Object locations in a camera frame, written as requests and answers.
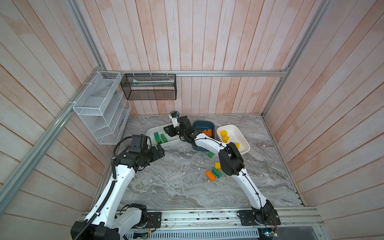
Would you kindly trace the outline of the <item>orange lego brick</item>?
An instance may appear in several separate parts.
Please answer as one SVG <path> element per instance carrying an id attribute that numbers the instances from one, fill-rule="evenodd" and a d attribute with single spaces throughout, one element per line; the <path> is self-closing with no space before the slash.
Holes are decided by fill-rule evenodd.
<path id="1" fill-rule="evenodd" d="M 206 171 L 206 175 L 212 182 L 216 179 L 216 176 L 211 171 Z"/>
<path id="2" fill-rule="evenodd" d="M 208 137 L 212 137 L 213 136 L 213 132 L 211 129 L 206 129 L 206 130 L 203 130 L 203 133 L 208 136 Z"/>

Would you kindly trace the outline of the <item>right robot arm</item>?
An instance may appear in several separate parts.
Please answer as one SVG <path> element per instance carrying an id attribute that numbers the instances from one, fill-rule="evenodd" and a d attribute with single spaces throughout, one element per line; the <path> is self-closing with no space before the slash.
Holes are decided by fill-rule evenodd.
<path id="1" fill-rule="evenodd" d="M 170 137 L 179 136 L 181 141 L 204 148 L 217 155 L 223 172 L 233 177 L 248 197 L 255 221 L 260 225 L 267 224 L 274 213 L 274 206 L 252 181 L 245 167 L 243 156 L 235 143 L 223 143 L 207 136 L 202 131 L 193 128 L 188 117 L 181 117 L 177 111 L 170 112 L 169 117 L 172 124 L 165 127 L 166 133 Z"/>

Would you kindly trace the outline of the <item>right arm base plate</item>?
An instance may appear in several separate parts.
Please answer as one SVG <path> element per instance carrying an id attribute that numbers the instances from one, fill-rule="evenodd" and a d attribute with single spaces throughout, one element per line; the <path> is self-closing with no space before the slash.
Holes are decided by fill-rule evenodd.
<path id="1" fill-rule="evenodd" d="M 264 226 L 264 225 L 281 225 L 280 216 L 275 209 L 269 212 L 261 210 L 240 210 L 237 211 L 242 226 Z"/>

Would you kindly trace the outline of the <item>green long lego brick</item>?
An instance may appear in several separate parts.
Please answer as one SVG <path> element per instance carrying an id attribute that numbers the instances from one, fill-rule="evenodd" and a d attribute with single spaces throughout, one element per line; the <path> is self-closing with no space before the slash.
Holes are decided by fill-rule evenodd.
<path id="1" fill-rule="evenodd" d="M 219 179 L 222 177 L 222 174 L 220 173 L 220 171 L 218 171 L 216 168 L 212 168 L 211 172 L 213 173 L 213 175 Z"/>

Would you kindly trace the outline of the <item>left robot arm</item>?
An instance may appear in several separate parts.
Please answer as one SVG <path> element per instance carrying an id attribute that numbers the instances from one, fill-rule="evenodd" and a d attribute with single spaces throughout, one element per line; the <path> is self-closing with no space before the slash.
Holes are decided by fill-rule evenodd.
<path id="1" fill-rule="evenodd" d="M 72 226 L 72 239 L 124 240 L 132 227 L 145 227 L 147 225 L 145 205 L 129 204 L 128 210 L 123 214 L 117 216 L 116 213 L 135 174 L 164 155 L 162 146 L 154 146 L 148 136 L 131 135 L 121 139 L 113 151 L 111 177 L 85 219 L 75 222 Z"/>

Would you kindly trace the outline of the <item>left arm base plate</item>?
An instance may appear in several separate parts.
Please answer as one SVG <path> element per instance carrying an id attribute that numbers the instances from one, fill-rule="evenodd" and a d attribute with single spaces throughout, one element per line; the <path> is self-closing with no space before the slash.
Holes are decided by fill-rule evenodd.
<path id="1" fill-rule="evenodd" d="M 162 213 L 161 212 L 149 212 L 145 218 L 145 221 L 139 222 L 133 226 L 133 229 L 157 229 L 161 227 Z"/>

